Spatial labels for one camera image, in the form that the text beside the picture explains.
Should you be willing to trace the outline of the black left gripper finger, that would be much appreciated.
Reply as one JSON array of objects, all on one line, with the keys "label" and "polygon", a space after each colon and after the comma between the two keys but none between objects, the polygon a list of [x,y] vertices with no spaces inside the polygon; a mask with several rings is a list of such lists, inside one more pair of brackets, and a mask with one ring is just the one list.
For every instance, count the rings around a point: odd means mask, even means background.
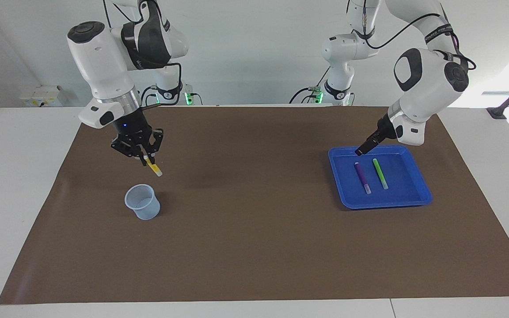
[{"label": "black left gripper finger", "polygon": [[374,136],[370,136],[366,141],[355,150],[356,155],[368,154],[372,149],[376,147],[376,139]]},{"label": "black left gripper finger", "polygon": [[376,139],[366,139],[359,147],[359,156],[368,154],[371,150],[375,149],[379,145]]}]

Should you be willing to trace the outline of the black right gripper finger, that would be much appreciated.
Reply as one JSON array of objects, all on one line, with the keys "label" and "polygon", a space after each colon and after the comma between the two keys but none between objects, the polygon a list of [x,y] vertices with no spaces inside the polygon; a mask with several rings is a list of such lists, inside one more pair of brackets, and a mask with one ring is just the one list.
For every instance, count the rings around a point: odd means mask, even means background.
[{"label": "black right gripper finger", "polygon": [[164,137],[162,128],[152,129],[148,138],[148,154],[153,155],[160,150]]},{"label": "black right gripper finger", "polygon": [[126,137],[115,137],[111,141],[111,148],[120,152],[126,157],[140,160],[142,165],[145,165],[144,153],[139,144],[130,141]]}]

